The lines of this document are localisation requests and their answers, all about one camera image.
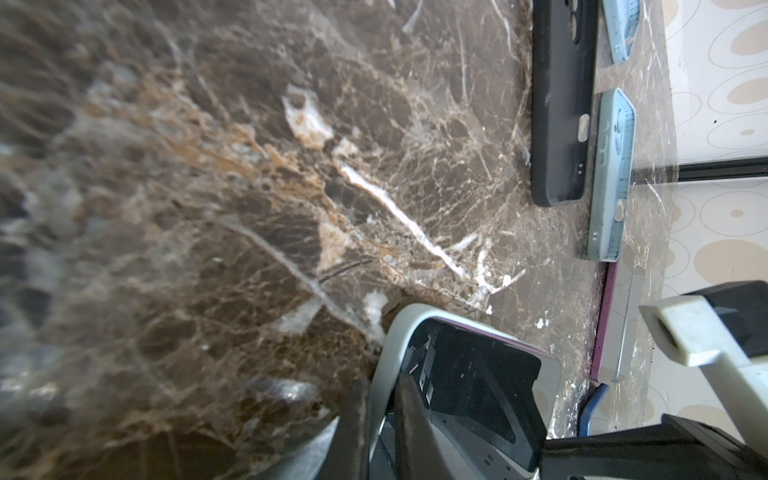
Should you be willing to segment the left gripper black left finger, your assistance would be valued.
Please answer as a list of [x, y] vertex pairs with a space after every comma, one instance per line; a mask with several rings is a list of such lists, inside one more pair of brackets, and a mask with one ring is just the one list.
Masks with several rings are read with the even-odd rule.
[[369, 469], [370, 381], [351, 384], [325, 460], [316, 479], [366, 480]]

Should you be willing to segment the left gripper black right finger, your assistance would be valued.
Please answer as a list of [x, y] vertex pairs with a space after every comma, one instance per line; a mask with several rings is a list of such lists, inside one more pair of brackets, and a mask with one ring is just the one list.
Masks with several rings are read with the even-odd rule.
[[453, 479], [414, 379], [400, 374], [395, 387], [395, 446], [400, 480]]

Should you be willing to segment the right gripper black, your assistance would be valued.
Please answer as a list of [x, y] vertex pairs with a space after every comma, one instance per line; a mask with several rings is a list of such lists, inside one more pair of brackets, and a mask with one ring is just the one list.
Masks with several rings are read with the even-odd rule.
[[725, 431], [664, 414], [657, 425], [548, 440], [542, 479], [765, 479], [767, 458]]

